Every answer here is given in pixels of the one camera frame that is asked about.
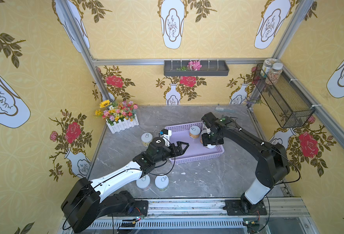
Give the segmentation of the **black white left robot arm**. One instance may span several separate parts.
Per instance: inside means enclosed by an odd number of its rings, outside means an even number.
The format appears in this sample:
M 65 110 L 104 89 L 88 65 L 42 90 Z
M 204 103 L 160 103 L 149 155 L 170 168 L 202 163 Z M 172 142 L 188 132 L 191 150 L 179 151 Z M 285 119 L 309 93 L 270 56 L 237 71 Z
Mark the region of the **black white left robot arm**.
M 61 205 L 66 218 L 63 229 L 80 233 L 99 217 L 131 214 L 135 209 L 134 197 L 128 191 L 118 190 L 152 172 L 157 163 L 182 156 L 189 147 L 187 142 L 178 141 L 169 146 L 166 142 L 163 137 L 155 137 L 147 150 L 122 168 L 97 179 L 79 179 Z

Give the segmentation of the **white-lid can behind arm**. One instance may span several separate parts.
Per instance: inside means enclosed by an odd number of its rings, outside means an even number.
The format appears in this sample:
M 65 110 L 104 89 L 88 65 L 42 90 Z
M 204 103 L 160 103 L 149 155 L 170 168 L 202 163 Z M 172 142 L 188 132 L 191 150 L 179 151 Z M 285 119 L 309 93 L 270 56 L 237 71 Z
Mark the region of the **white-lid can behind arm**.
M 148 147 L 149 144 L 152 142 L 153 135 L 151 133 L 144 133 L 141 136 L 141 141 L 145 147 Z

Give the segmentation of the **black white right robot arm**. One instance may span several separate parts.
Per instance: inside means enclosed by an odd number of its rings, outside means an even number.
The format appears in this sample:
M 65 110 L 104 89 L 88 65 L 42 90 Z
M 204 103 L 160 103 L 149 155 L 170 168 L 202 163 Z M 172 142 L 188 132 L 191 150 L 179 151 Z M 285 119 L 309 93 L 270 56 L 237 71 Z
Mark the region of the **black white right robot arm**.
M 271 144 L 242 128 L 230 117 L 217 118 L 209 112 L 201 118 L 208 132 L 202 135 L 203 145 L 221 145 L 228 138 L 245 149 L 257 161 L 255 180 L 241 196 L 242 203 L 255 206 L 290 173 L 286 149 Z

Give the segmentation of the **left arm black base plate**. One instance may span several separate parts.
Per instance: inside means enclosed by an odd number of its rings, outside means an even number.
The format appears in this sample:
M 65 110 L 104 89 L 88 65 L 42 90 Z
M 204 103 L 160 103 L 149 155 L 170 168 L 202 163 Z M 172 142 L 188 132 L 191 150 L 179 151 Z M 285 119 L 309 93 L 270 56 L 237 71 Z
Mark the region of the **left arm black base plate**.
M 113 213 L 107 215 L 107 217 L 136 217 L 136 216 L 147 216 L 148 215 L 148 201 L 147 200 L 136 200 L 135 204 L 127 209 L 123 213 Z

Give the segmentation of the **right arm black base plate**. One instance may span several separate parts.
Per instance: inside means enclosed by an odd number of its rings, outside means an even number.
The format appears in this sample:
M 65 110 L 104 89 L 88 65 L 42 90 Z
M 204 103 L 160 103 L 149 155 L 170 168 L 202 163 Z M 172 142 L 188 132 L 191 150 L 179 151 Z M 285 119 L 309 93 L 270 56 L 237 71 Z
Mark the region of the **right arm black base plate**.
M 227 215 L 267 215 L 267 208 L 262 201 L 257 204 L 251 204 L 249 202 L 240 199 L 227 199 L 223 210 L 227 212 Z

